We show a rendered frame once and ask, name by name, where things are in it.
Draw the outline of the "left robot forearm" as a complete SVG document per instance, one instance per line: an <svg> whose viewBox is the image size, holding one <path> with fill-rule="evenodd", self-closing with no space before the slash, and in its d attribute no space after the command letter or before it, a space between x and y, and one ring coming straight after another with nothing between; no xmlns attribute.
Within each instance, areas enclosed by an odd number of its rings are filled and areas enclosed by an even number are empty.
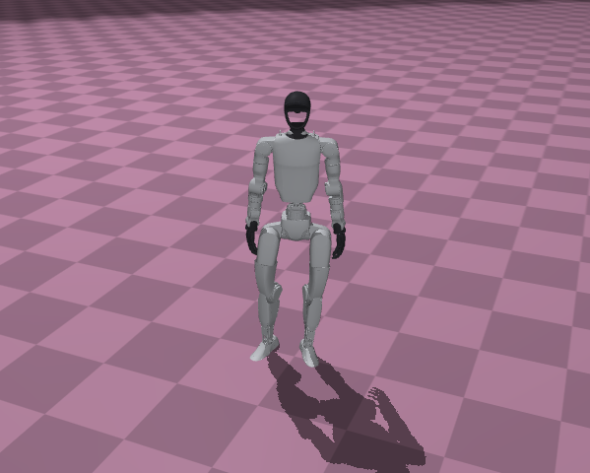
<svg viewBox="0 0 590 473"><path fill-rule="evenodd" d="M335 223L341 225L341 230L344 228L346 221L344 219L344 197L343 197L343 187L341 181L339 181L339 188L340 188L340 195L338 196L329 196L329 203L330 203L330 212L331 212L331 219L332 219L332 229ZM334 229L333 229L334 230Z"/></svg>

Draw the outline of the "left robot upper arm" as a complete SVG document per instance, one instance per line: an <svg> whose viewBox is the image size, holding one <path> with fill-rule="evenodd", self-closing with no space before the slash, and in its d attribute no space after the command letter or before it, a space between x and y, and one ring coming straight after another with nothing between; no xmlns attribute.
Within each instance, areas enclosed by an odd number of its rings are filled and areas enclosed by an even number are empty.
<svg viewBox="0 0 590 473"><path fill-rule="evenodd" d="M328 181L325 182L325 192L328 196L340 195L340 154L337 142L332 138L319 137L321 154L326 157L325 168Z"/></svg>

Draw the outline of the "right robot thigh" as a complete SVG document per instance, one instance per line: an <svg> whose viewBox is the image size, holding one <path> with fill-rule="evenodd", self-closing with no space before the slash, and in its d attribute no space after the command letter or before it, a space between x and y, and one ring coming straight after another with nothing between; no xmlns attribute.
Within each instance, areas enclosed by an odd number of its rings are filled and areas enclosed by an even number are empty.
<svg viewBox="0 0 590 473"><path fill-rule="evenodd" d="M269 223L262 228L258 239L257 259L254 260L259 293L265 295L269 302L277 301L283 290L282 286L275 282L281 229L281 222Z"/></svg>

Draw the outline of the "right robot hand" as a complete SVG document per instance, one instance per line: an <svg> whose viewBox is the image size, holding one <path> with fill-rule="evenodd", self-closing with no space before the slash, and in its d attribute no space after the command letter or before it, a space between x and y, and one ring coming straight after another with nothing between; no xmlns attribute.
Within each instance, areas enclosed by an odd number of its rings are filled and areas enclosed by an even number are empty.
<svg viewBox="0 0 590 473"><path fill-rule="evenodd" d="M245 226L245 228L247 229L247 231L246 231L246 239L247 239L247 243L248 243L249 249L255 255L257 255L257 247L256 247L256 244L254 242L254 239L255 239L254 232L257 231L257 225L258 225L258 223L256 221L252 221L250 223L250 226L249 227L247 226L247 224Z"/></svg>

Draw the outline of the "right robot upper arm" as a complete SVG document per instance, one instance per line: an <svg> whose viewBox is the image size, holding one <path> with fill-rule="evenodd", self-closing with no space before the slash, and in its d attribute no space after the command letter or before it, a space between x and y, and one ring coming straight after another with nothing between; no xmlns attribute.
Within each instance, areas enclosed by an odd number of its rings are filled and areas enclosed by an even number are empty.
<svg viewBox="0 0 590 473"><path fill-rule="evenodd" d="M249 192L263 195L267 191L265 176L268 169L268 156L273 152L275 137L262 137L258 140L254 152L253 175L249 186Z"/></svg>

